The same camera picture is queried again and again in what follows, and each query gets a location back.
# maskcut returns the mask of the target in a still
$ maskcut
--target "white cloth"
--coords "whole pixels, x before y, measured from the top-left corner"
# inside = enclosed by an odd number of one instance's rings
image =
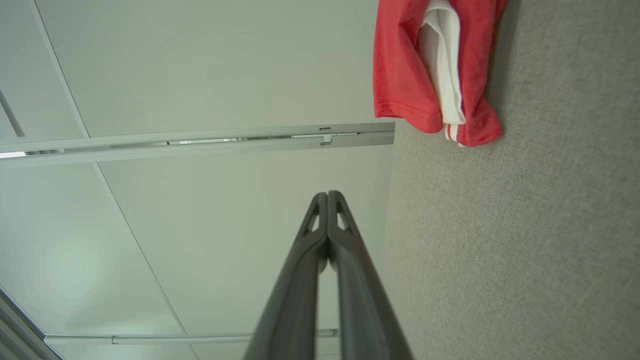
[[[429,2],[418,34],[418,48],[440,103],[445,136],[456,141],[458,125],[466,122],[458,74],[460,19],[447,0]]]

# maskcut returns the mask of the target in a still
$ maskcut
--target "gray fabric surface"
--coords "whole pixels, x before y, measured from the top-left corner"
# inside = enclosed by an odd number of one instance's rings
[[[640,2],[518,1],[461,149],[396,126],[385,286],[416,359],[640,359]]]

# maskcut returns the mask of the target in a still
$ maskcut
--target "red cloth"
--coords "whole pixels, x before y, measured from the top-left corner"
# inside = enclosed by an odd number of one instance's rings
[[[466,124],[458,142],[477,146],[502,136],[495,111],[482,96],[493,29],[507,0],[449,0],[460,18],[458,71]],[[402,117],[425,133],[442,130],[442,114],[417,48],[429,0],[380,0],[374,39],[376,117]]]

